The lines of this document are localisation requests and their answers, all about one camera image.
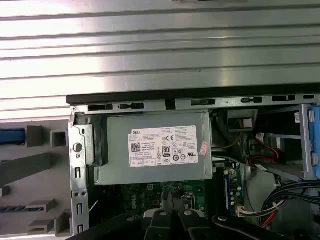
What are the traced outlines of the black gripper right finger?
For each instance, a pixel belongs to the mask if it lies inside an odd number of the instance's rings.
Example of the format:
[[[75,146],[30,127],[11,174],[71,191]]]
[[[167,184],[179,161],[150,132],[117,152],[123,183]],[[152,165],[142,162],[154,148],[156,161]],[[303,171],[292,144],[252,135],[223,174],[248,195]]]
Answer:
[[[175,195],[175,212],[190,240],[283,240],[284,236],[262,229],[236,217],[214,215],[206,218],[202,212],[187,209],[182,195]]]

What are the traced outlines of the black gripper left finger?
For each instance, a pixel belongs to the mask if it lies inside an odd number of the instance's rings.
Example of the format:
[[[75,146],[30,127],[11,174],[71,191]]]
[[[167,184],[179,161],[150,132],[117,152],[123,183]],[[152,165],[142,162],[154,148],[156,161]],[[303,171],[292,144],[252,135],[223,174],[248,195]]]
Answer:
[[[124,213],[72,236],[73,240],[170,240],[173,236],[174,201],[171,192],[162,194],[162,208],[143,216]]]

